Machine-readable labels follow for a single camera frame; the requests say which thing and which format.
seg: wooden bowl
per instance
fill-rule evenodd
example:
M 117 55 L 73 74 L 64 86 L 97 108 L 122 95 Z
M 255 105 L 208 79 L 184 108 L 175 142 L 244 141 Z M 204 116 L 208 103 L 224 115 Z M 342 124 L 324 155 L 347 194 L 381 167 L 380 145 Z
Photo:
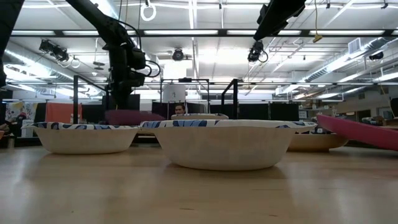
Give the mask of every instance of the wooden bowl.
M 328 152 L 347 144 L 348 139 L 337 134 L 295 134 L 288 152 Z

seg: person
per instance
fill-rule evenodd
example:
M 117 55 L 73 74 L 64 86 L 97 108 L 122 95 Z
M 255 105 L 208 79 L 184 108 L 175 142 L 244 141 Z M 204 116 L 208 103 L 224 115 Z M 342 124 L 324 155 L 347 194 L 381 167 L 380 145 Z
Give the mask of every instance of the person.
M 185 114 L 185 105 L 182 103 L 175 105 L 175 114 Z

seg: metal pipe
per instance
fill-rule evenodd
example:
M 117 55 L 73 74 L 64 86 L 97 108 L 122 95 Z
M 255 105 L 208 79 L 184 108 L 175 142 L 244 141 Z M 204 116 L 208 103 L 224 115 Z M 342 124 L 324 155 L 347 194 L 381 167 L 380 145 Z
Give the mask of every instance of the metal pipe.
M 79 77 L 73 77 L 73 124 L 78 124 L 78 104 L 79 104 Z

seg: paper bowl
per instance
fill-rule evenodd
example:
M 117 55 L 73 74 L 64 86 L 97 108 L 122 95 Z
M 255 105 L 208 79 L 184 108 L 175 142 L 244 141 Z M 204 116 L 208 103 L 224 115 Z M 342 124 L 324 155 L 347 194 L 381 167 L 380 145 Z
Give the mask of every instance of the paper bowl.
M 348 139 L 337 134 L 295 134 L 289 152 L 328 152 L 347 144 Z
M 178 119 L 229 119 L 225 114 L 217 113 L 217 114 L 203 114 L 203 113 L 193 113 L 193 114 L 175 114 L 172 116 L 172 120 Z
M 43 147 L 58 154 L 105 154 L 128 149 L 139 128 L 98 124 L 35 123 Z
M 277 164 L 296 132 L 315 123 L 256 120 L 148 121 L 165 155 L 180 166 L 208 170 L 255 170 Z

